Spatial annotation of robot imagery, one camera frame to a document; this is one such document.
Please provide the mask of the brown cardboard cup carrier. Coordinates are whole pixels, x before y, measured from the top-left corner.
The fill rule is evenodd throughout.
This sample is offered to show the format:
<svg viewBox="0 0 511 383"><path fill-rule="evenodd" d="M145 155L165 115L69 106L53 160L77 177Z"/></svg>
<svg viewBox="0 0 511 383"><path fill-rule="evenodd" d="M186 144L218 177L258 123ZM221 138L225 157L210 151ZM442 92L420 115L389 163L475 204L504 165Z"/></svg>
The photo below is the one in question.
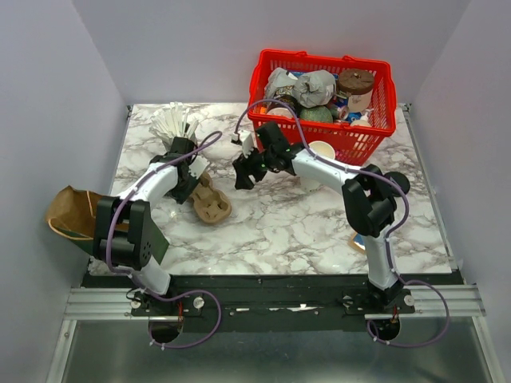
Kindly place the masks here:
<svg viewBox="0 0 511 383"><path fill-rule="evenodd" d="M199 219L206 224L218 224L232 213L232 205L228 197L214 187L211 176L204 172L199 183L188 197Z"/></svg>

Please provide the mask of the black plastic cup lid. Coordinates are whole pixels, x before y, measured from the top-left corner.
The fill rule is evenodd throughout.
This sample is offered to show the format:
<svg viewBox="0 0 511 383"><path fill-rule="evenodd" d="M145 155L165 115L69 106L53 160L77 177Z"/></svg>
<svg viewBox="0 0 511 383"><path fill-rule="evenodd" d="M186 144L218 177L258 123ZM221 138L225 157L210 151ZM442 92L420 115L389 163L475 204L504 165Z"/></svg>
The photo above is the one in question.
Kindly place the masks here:
<svg viewBox="0 0 511 383"><path fill-rule="evenodd" d="M402 190L402 192L407 195L410 191L410 181L409 179L401 172L388 172L384 175L388 180L396 183Z"/></svg>

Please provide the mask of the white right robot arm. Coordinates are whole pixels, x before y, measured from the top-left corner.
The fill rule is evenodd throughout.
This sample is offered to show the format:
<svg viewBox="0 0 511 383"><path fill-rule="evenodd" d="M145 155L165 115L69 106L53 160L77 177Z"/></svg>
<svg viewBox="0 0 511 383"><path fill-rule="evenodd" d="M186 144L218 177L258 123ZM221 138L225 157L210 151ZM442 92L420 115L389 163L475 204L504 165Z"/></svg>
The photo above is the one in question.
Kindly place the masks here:
<svg viewBox="0 0 511 383"><path fill-rule="evenodd" d="M268 172L286 172L338 192L347 221L365 246L368 261L367 302L379 313L396 303L402 283L396 275L388 233L397 204L379 168L353 168L328 160L302 143L291 144L275 122L250 132L235 132L242 153L233 161L235 188L251 190Z"/></svg>

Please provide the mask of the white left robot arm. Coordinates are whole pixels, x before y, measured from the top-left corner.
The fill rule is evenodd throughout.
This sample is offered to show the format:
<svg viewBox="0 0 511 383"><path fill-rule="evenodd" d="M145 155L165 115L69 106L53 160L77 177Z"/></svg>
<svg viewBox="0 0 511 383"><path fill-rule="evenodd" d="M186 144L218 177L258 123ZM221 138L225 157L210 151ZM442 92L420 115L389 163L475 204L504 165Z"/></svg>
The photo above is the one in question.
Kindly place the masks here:
<svg viewBox="0 0 511 383"><path fill-rule="evenodd" d="M171 276L157 259L157 252L165 252L168 241L154 223L151 208L165 195L178 204L191 196L207 166L196 153L193 140L173 139L170 149L154 157L132 187L97 203L93 257L151 291L149 305L160 315L176 309L177 296L168 289Z"/></svg>

